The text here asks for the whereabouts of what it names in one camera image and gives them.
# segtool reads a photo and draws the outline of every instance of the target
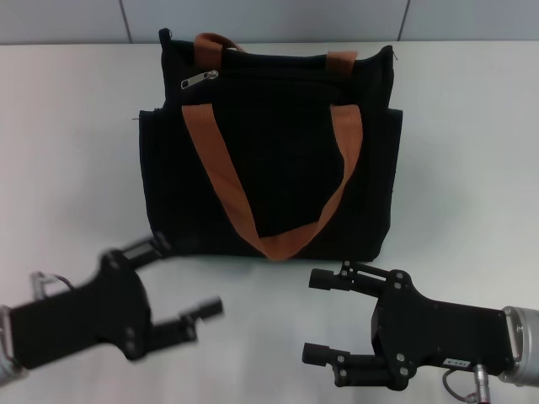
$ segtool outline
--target cable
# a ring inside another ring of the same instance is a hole
[[[458,401],[468,402],[468,403],[475,403],[475,402],[478,402],[475,393],[468,394],[466,397],[463,397],[463,396],[459,396],[458,394],[456,394],[456,393],[449,387],[449,384],[447,383],[447,376],[449,376],[451,373],[454,373],[454,372],[455,372],[455,370],[453,370],[453,369],[447,370],[447,371],[444,373],[444,375],[441,376],[441,382],[444,384],[444,387],[446,388],[447,392],[448,392],[449,394],[451,394],[454,398],[456,398]]]
[[[55,276],[56,279],[60,280],[64,284],[66,284],[66,286],[69,288],[70,291],[75,290],[75,286],[73,286],[73,284],[71,282],[69,282],[69,280],[67,280],[67,278],[64,278],[63,276],[60,276],[60,275],[54,275],[54,276]]]

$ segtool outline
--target wall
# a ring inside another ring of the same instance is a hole
[[[2,0],[0,44],[539,40],[537,0]]]

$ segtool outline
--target orange strap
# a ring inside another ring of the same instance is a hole
[[[340,186],[322,209],[318,221],[276,236],[259,237],[253,213],[222,139],[211,104],[182,107],[185,124],[211,185],[238,235],[267,258],[288,259],[304,248],[329,222],[355,169],[363,141],[357,105],[331,106],[334,135],[344,160]]]
[[[222,51],[226,48],[245,51],[228,38],[218,34],[206,32],[196,35],[195,66],[204,71],[221,70]],[[328,52],[326,70],[348,77],[352,74],[356,57],[357,52]]]

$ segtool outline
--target white tabletop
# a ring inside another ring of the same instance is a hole
[[[314,55],[385,44],[246,45]],[[391,106],[404,111],[392,229],[380,268],[430,298],[539,309],[539,43],[395,43]],[[139,109],[163,103],[159,45],[0,47],[0,296],[31,299],[36,270],[83,282],[98,254],[149,233],[138,163]],[[154,319],[213,295],[226,316],[200,343],[130,364],[101,346],[0,390],[17,404],[455,403],[442,369],[403,392],[337,388],[302,363],[304,343],[371,354],[375,300],[310,290],[315,263],[178,258],[141,273]],[[337,270],[338,263],[316,263]],[[452,376],[472,392],[470,374]],[[492,378],[493,403],[539,391]]]

